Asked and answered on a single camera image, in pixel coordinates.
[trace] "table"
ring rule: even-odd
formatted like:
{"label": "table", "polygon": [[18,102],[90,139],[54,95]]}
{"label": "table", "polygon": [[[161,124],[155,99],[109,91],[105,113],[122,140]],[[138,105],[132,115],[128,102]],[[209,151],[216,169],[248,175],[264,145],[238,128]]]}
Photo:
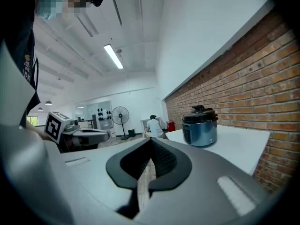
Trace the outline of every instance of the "table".
{"label": "table", "polygon": [[[182,130],[165,134],[171,141],[187,144]],[[270,132],[228,126],[217,126],[217,141],[202,149],[227,159],[244,172],[252,175],[269,139]]]}
{"label": "table", "polygon": [[[159,122],[160,124],[160,117],[155,117],[155,119]],[[145,127],[147,125],[147,121],[150,121],[150,116],[148,118],[145,118],[145,119],[141,119],[141,126],[142,126],[142,136],[143,137],[146,137],[145,136]]]}

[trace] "red bin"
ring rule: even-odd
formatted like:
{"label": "red bin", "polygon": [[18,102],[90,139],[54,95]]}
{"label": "red bin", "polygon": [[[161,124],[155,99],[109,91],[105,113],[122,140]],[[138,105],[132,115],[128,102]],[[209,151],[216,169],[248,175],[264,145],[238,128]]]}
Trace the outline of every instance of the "red bin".
{"label": "red bin", "polygon": [[167,128],[168,128],[168,132],[175,131],[175,123],[173,121],[168,121],[167,122]]}

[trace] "window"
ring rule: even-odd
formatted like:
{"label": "window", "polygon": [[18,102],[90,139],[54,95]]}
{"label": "window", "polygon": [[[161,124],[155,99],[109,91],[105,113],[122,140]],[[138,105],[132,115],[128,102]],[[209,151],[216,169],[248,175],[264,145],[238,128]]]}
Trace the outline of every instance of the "window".
{"label": "window", "polygon": [[34,126],[38,126],[38,117],[27,117],[27,121]]}

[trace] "fan stand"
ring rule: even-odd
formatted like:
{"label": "fan stand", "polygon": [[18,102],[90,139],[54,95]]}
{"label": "fan stand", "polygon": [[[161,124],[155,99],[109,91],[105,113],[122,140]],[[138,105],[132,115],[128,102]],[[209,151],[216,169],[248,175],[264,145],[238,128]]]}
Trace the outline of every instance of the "fan stand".
{"label": "fan stand", "polygon": [[119,117],[121,118],[121,123],[122,123],[122,128],[123,128],[123,133],[124,135],[122,137],[120,137],[121,140],[126,140],[129,138],[129,135],[125,135],[125,131],[124,131],[124,126],[123,126],[123,119],[122,119],[122,114],[119,114]]}

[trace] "wooden floor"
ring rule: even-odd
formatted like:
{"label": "wooden floor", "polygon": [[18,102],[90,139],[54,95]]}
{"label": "wooden floor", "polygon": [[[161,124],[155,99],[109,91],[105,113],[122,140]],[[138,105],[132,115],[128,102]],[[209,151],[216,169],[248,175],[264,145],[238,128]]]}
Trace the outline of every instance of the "wooden floor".
{"label": "wooden floor", "polygon": [[[130,137],[126,140],[121,140],[119,137],[112,137],[108,139],[106,142],[99,143],[98,148],[105,148],[114,146],[120,143],[126,143],[138,138],[142,138],[143,135],[136,135],[135,137]],[[137,182],[137,192],[138,192],[138,202],[139,202],[139,208],[142,210],[144,206],[149,201],[149,192],[148,192],[148,184],[156,179],[155,175],[155,166],[152,160],[150,159],[149,163],[147,164],[144,172],[140,176],[138,182]]]}

